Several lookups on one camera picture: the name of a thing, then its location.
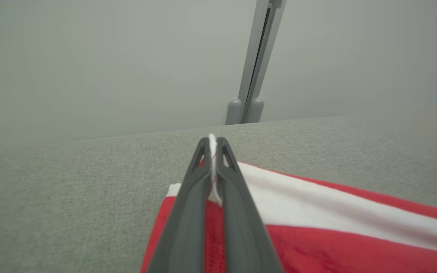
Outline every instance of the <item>white wall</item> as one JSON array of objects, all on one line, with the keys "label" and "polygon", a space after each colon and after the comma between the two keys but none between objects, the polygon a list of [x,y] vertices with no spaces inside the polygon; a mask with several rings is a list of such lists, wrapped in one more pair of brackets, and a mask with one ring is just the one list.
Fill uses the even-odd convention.
[{"label": "white wall", "polygon": [[437,0],[288,0],[261,121],[437,109]]},{"label": "white wall", "polygon": [[225,124],[255,0],[0,0],[0,146]]}]

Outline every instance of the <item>red and white striped towel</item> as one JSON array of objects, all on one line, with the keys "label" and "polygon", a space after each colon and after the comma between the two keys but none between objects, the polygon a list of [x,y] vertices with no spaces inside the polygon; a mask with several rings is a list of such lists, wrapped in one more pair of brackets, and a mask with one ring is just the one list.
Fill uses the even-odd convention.
[{"label": "red and white striped towel", "polygon": [[[437,272],[437,208],[239,163],[286,273]],[[151,232],[146,271],[180,184]],[[206,273],[225,272],[223,212],[206,203]]]}]

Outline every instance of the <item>red stripe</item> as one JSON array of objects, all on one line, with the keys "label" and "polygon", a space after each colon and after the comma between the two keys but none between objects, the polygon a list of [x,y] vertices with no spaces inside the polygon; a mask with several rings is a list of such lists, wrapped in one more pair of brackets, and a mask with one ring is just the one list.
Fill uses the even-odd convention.
[{"label": "red stripe", "polygon": [[[175,197],[166,197],[151,232],[141,273],[145,273]],[[225,272],[223,213],[207,201],[204,272]],[[285,273],[437,272],[437,251],[363,235],[314,228],[266,226]]]},{"label": "red stripe", "polygon": [[393,197],[393,196],[385,195],[385,194],[380,194],[380,193],[376,193],[376,192],[371,192],[368,190],[360,190],[360,189],[352,188],[352,187],[349,187],[346,185],[340,185],[340,184],[330,183],[330,182],[326,182],[326,181],[320,181],[320,180],[315,180],[315,179],[311,179],[311,178],[300,177],[300,176],[291,175],[291,174],[287,174],[287,173],[280,173],[279,171],[272,171],[272,172],[286,175],[286,176],[289,176],[292,178],[305,180],[305,181],[315,183],[318,185],[322,185],[322,186],[325,186],[328,188],[334,188],[335,190],[340,190],[342,192],[350,193],[350,194],[356,195],[358,197],[362,197],[362,198],[371,200],[373,202],[377,202],[380,204],[386,204],[388,206],[397,207],[398,209],[403,209],[405,211],[409,211],[409,212],[413,212],[416,214],[420,214],[420,215],[424,215],[424,216],[428,216],[428,217],[437,219],[437,207],[427,206],[424,204],[419,204],[416,202],[411,202],[408,200],[403,200],[403,199],[399,199],[397,197]]}]

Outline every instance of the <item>gray fabric surface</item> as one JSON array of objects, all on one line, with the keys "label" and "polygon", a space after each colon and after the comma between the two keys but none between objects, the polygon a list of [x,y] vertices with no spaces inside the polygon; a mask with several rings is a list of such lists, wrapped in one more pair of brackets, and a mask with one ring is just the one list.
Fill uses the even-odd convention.
[{"label": "gray fabric surface", "polygon": [[196,143],[266,169],[437,206],[437,113],[339,116],[0,150],[0,272],[134,272]]}]

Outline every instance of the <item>fabric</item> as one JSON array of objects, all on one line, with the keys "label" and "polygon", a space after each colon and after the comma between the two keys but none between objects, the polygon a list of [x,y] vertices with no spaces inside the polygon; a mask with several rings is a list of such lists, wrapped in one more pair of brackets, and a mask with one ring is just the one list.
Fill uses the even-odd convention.
[{"label": "fabric", "polygon": [[[286,273],[437,272],[437,209],[239,163]],[[179,185],[149,240],[146,272]],[[205,273],[225,272],[223,211],[207,201]]]},{"label": "fabric", "polygon": [[0,272],[135,272],[200,138],[236,159],[437,207],[437,113],[336,116],[0,149]]}]

